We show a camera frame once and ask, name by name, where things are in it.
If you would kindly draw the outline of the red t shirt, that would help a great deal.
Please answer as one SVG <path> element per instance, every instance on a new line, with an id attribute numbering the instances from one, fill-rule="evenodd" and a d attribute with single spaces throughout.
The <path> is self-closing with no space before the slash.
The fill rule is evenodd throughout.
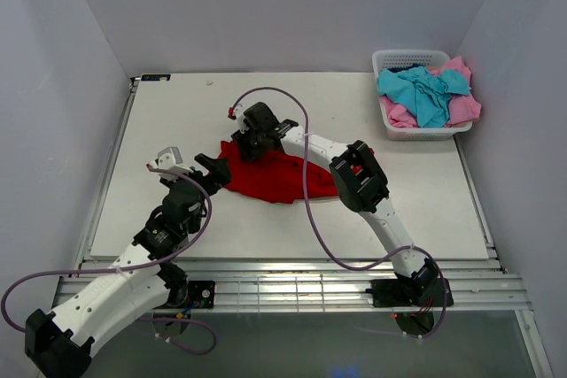
<path id="1" fill-rule="evenodd" d="M 229 191 L 272 204 L 293 204 L 304 198 L 304 160 L 279 151 L 269 151 L 260 159 L 246 162 L 235 142 L 221 141 L 219 158 L 228 160 Z"/>

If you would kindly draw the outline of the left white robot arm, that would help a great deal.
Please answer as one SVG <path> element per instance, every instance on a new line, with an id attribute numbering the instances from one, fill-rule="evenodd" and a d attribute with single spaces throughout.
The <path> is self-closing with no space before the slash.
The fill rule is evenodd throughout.
<path id="1" fill-rule="evenodd" d="M 210 198 L 231 181 L 229 162 L 198 154 L 197 170 L 167 148 L 148 164 L 168 192 L 113 264 L 80 292 L 49 312 L 32 312 L 25 353 L 46 377 L 80 377 L 97 352 L 154 308 L 173 308 L 187 320 L 214 305 L 215 284 L 196 281 L 173 255 L 194 244 L 210 220 Z"/>

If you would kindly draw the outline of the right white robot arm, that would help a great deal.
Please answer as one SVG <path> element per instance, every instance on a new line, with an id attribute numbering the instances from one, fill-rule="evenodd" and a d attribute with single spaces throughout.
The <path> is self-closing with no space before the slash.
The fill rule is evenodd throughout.
<path id="1" fill-rule="evenodd" d="M 256 161 L 279 150 L 330 171 L 339 200 L 369 224 L 392 262 L 395 278 L 373 280 L 366 289 L 375 307 L 454 304 L 439 267 L 414 246 L 393 207 L 386 175 L 365 142 L 337 143 L 312 135 L 293 120 L 279 120 L 262 102 L 249 108 L 237 104 L 229 118 L 237 122 L 232 139 L 243 159 Z"/>

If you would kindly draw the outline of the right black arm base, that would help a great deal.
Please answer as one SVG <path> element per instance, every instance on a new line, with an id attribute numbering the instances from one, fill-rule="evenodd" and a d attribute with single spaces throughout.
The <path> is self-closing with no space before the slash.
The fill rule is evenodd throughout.
<path id="1" fill-rule="evenodd" d="M 374 307 L 450 307 L 454 299 L 447 279 L 438 278 L 422 292 L 404 286 L 400 280 L 375 279 L 369 282 L 365 293 L 371 296 Z"/>

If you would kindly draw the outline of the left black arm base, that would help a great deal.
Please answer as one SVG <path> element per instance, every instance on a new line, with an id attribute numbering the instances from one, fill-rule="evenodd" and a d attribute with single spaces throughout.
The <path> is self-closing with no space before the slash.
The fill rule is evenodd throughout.
<path id="1" fill-rule="evenodd" d="M 170 290 L 166 306 L 186 309 L 211 309 L 214 307 L 215 281 L 193 281 L 182 283 Z"/>

